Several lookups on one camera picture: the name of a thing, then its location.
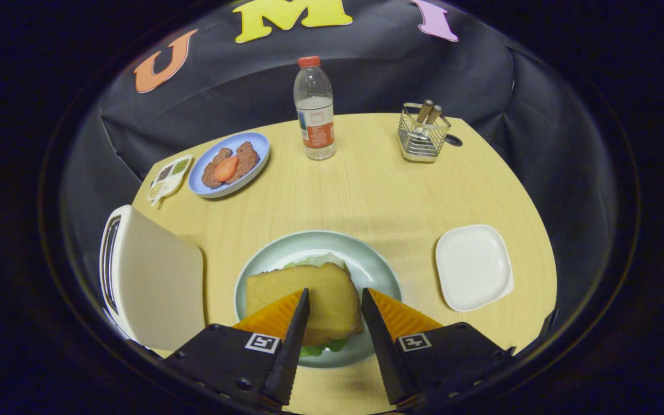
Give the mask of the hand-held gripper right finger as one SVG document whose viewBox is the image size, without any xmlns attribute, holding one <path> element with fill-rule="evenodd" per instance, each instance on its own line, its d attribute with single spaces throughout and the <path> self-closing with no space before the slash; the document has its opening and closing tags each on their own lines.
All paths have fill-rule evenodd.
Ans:
<svg viewBox="0 0 664 415">
<path fill-rule="evenodd" d="M 398 412 L 460 402 L 514 360 L 468 323 L 443 326 L 369 287 L 361 299 L 387 399 Z"/>
</svg>

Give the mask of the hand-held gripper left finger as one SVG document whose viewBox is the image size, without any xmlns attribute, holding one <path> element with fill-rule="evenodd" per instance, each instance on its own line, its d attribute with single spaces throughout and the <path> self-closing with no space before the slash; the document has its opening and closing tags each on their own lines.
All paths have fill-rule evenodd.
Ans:
<svg viewBox="0 0 664 415">
<path fill-rule="evenodd" d="M 271 335 L 273 309 L 235 326 L 213 323 L 163 359 L 164 368 L 255 410 L 280 412 L 292 396 L 310 293 L 304 288 L 277 300 L 280 336 Z"/>
</svg>

